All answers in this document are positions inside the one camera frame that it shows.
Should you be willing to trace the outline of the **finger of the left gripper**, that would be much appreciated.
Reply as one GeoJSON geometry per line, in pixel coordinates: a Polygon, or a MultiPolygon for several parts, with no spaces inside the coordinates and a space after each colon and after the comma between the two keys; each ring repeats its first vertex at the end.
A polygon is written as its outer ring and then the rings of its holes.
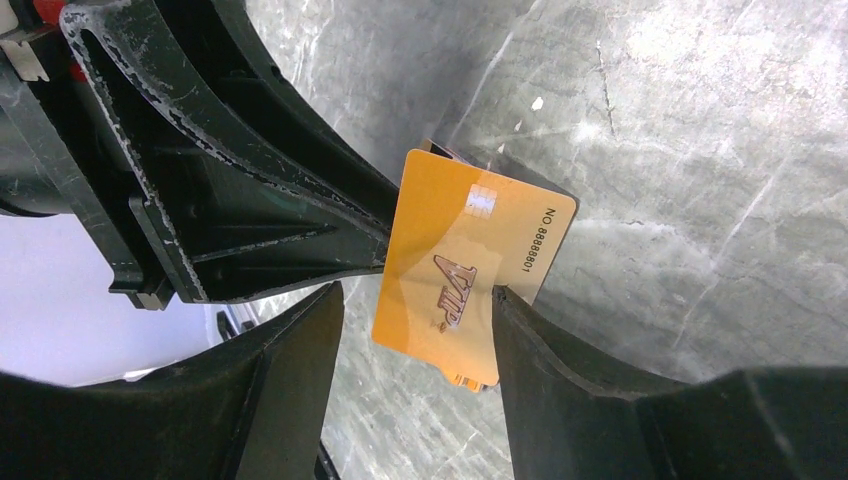
{"type": "Polygon", "coordinates": [[[181,299],[380,273],[397,186],[284,78],[241,1],[75,1],[61,28],[181,299]]]}

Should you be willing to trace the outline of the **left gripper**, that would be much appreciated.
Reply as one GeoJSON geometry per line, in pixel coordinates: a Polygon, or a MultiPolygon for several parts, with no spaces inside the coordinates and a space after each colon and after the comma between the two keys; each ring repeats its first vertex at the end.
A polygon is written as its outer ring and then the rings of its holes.
{"type": "Polygon", "coordinates": [[[118,37],[148,33],[153,1],[81,1],[70,11],[33,1],[1,4],[1,213],[129,219],[157,210],[152,171],[154,100],[118,37]]]}

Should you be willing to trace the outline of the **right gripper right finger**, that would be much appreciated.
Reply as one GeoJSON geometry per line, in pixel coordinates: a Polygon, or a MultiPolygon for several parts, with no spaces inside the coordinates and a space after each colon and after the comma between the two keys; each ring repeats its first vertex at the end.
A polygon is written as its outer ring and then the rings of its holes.
{"type": "Polygon", "coordinates": [[[492,316],[518,479],[847,475],[843,367],[752,367],[688,384],[597,349],[505,286],[492,316]]]}

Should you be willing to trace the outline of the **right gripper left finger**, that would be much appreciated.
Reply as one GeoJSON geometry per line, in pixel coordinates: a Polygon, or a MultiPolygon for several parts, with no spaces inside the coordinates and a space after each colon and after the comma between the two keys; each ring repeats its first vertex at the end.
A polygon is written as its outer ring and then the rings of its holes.
{"type": "Polygon", "coordinates": [[[340,282],[136,381],[3,374],[5,479],[335,479],[321,440],[344,318],[340,282]]]}

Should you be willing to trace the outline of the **gold VIP card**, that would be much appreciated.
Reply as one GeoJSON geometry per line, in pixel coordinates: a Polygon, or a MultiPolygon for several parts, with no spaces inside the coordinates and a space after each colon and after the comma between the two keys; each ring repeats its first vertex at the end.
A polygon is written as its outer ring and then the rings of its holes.
{"type": "Polygon", "coordinates": [[[372,340],[438,369],[499,381],[493,289],[533,302],[578,208],[568,193],[409,151],[372,340]]]}

